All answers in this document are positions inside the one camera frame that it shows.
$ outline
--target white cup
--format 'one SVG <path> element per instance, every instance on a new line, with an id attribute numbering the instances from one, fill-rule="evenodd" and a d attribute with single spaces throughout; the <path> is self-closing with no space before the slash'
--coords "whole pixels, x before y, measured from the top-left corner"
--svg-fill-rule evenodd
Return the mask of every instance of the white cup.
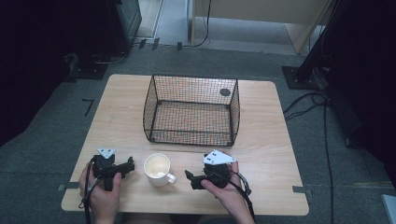
<path id="1" fill-rule="evenodd" d="M 153 186 L 160 187 L 167 183 L 175 184 L 177 179 L 170 174 L 170 170 L 171 162 L 161 153 L 152 154 L 145 161 L 145 173 Z"/>

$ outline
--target wire mesh basket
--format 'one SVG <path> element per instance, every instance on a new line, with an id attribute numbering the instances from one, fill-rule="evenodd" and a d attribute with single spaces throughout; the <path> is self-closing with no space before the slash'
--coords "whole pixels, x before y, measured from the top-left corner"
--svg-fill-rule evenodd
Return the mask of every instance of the wire mesh basket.
<path id="1" fill-rule="evenodd" d="M 153 143 L 230 147 L 239 115 L 237 79 L 154 75 L 143 126 Z"/>

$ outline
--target cable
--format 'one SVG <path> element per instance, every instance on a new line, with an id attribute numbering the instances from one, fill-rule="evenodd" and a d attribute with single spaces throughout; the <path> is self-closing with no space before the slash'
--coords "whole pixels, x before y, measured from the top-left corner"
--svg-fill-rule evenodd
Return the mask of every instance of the cable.
<path id="1" fill-rule="evenodd" d="M 323 107 L 323 123 L 324 123 L 324 146 L 326 148 L 326 158 L 327 158 L 327 166 L 329 169 L 329 178 L 330 178 L 330 223 L 334 223 L 334 187 L 332 185 L 332 166 L 330 164 L 330 156 L 329 156 L 329 144 L 327 139 L 327 119 L 326 119 L 326 110 L 327 105 Z"/>
<path id="2" fill-rule="evenodd" d="M 116 60 L 116 61 L 114 61 L 114 62 L 97 62 L 96 60 L 93 60 L 93 61 L 94 61 L 95 63 L 99 63 L 99 64 L 113 64 L 113 63 L 119 63 L 119 62 L 122 61 L 122 60 L 125 58 L 125 56 L 126 56 L 126 53 L 125 53 L 125 52 L 122 52 L 121 54 L 122 54 L 121 58 L 118 59 L 118 60 Z"/>
<path id="3" fill-rule="evenodd" d="M 333 180 L 332 180 L 332 166 L 330 163 L 330 155 L 329 155 L 329 143 L 328 143 L 328 134 L 327 134 L 327 115 L 326 115 L 328 98 L 324 97 L 321 94 L 318 94 L 319 92 L 320 91 L 314 91 L 314 92 L 307 93 L 307 94 L 297 98 L 290 104 L 290 106 L 287 109 L 284 110 L 284 113 L 289 111 L 295 104 L 297 104 L 299 101 L 301 101 L 303 98 L 305 98 L 308 95 L 311 95 L 311 100 L 314 103 L 314 105 L 310 106 L 305 111 L 296 112 L 296 113 L 291 114 L 294 116 L 290 117 L 291 116 L 290 115 L 289 119 L 300 116 L 316 106 L 323 105 L 324 145 L 325 145 L 325 150 L 326 150 L 326 160 L 327 160 L 327 166 L 328 166 L 328 170 L 329 170 L 329 179 L 330 179 L 330 197 L 331 197 L 330 198 L 330 214 L 331 214 L 330 219 L 331 219 L 331 223 L 333 224 L 334 223 L 334 188 L 333 188 Z M 314 96 L 320 96 L 323 99 L 323 102 L 319 102 L 319 103 L 316 102 Z"/>
<path id="4" fill-rule="evenodd" d="M 200 47 L 201 45 L 203 45 L 206 42 L 207 37 L 209 36 L 209 18 L 210 18 L 210 6 L 211 5 L 212 5 L 212 0 L 209 0 L 209 7 L 207 9 L 207 16 L 206 16 L 206 26 L 205 26 L 206 27 L 206 36 L 205 36 L 205 39 L 200 44 L 191 46 L 191 48 Z"/>

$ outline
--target tan table surface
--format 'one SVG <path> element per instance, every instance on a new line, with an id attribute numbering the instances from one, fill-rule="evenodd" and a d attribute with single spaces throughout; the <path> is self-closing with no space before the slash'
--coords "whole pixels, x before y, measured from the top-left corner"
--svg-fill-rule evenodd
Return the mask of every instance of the tan table surface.
<path id="1" fill-rule="evenodd" d="M 116 164 L 134 158 L 135 170 L 121 182 L 120 211 L 177 214 L 226 214 L 217 199 L 206 190 L 193 190 L 184 170 L 201 175 L 204 153 L 213 147 L 150 143 L 143 132 L 143 109 L 150 76 L 113 75 L 79 155 L 71 182 L 99 147 L 115 148 Z M 240 126 L 233 147 L 218 147 L 239 161 L 247 179 L 256 215 L 304 216 L 309 208 L 302 186 L 276 86 L 267 81 L 238 80 L 241 105 Z M 175 185 L 152 187 L 144 173 L 145 159 L 162 152 L 172 163 Z M 79 189 L 67 189 L 62 201 L 66 211 L 83 211 Z"/>

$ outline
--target hand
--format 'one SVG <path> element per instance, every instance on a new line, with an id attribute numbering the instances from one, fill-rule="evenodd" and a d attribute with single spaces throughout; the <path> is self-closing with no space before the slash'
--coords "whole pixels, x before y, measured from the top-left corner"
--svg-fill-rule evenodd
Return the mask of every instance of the hand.
<path id="1" fill-rule="evenodd" d="M 239 176 L 235 174 L 239 172 L 237 161 L 231 164 L 231 171 L 233 172 L 231 181 L 233 181 L 235 185 L 241 187 L 241 180 Z M 219 189 L 206 179 L 201 181 L 201 185 L 219 199 L 228 213 L 236 219 L 237 223 L 254 223 L 244 197 L 233 185 L 228 184 L 224 189 Z"/>
<path id="2" fill-rule="evenodd" d="M 82 171 L 81 177 L 78 181 L 81 197 L 84 197 L 87 169 L 88 164 Z M 93 169 L 91 167 L 88 186 L 93 182 L 94 179 L 95 177 L 93 176 Z M 117 173 L 113 178 L 112 191 L 105 191 L 101 183 L 93 188 L 90 197 L 90 208 L 96 217 L 97 224 L 114 223 L 120 208 L 120 184 L 121 173 Z"/>

